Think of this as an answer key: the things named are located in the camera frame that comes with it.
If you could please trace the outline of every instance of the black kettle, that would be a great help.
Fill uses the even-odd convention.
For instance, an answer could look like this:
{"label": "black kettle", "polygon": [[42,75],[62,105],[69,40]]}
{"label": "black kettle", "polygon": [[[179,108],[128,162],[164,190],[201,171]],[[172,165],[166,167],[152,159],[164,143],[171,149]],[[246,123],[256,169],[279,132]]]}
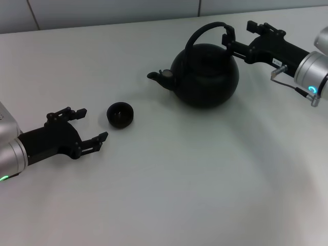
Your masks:
{"label": "black kettle", "polygon": [[232,54],[216,45],[194,45],[204,32],[215,27],[224,27],[231,40],[236,40],[233,27],[222,22],[207,24],[190,37],[170,70],[152,72],[147,77],[174,91],[182,101],[193,107],[211,108],[227,101],[235,92],[239,80],[238,67]]}

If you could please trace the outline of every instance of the white table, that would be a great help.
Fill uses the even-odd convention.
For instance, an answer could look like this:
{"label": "white table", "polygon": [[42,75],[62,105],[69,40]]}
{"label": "white table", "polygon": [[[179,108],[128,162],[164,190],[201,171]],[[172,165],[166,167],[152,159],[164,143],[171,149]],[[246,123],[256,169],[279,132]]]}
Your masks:
{"label": "white table", "polygon": [[[169,68],[214,21],[237,40],[248,20],[313,51],[328,7],[0,35],[0,100],[22,130],[46,114],[87,108],[82,139],[108,131],[100,152],[57,155],[0,185],[1,245],[327,246],[328,102],[318,108],[270,81],[272,67],[236,58],[240,81],[222,107],[198,111],[146,74]],[[223,28],[199,43],[221,43]],[[279,80],[293,83],[287,75]],[[112,129],[107,108],[135,118]]]}

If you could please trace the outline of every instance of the label sticker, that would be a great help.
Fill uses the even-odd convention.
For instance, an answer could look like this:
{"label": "label sticker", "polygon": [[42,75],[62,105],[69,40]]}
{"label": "label sticker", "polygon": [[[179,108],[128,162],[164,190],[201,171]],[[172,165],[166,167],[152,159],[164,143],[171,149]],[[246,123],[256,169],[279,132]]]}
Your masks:
{"label": "label sticker", "polygon": [[279,60],[277,60],[277,59],[275,59],[275,58],[273,58],[272,63],[273,63],[273,64],[276,64],[276,65],[278,65],[278,66],[280,66],[280,67],[282,66],[282,62],[279,61]]}

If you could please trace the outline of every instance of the wall tile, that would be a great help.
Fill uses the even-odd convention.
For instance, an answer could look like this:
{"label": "wall tile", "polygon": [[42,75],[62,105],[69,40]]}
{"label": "wall tile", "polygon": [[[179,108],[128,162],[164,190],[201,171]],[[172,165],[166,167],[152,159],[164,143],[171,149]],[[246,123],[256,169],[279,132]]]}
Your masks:
{"label": "wall tile", "polygon": [[26,0],[0,0],[0,33],[37,30]]}
{"label": "wall tile", "polygon": [[198,0],[30,0],[41,29],[196,17]]}
{"label": "wall tile", "polygon": [[200,15],[242,13],[328,5],[327,0],[202,0]]}

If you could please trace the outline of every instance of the kettle handle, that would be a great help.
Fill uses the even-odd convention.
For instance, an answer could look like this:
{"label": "kettle handle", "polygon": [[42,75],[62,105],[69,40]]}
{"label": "kettle handle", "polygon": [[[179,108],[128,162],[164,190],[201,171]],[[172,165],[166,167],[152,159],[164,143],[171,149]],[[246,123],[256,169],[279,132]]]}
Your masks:
{"label": "kettle handle", "polygon": [[185,53],[184,53],[184,62],[183,62],[183,66],[185,69],[187,69],[187,65],[188,65],[188,60],[191,56],[192,53],[192,48],[194,46],[194,43],[196,42],[196,40],[205,32],[207,32],[210,29],[213,29],[215,27],[224,27],[225,30],[227,31],[227,35],[231,37],[231,40],[235,41],[236,40],[236,35],[235,35],[235,29],[232,26],[227,25],[224,22],[213,22],[213,23],[209,23],[201,28],[199,28],[188,40],[187,44],[186,44],[186,48]]}

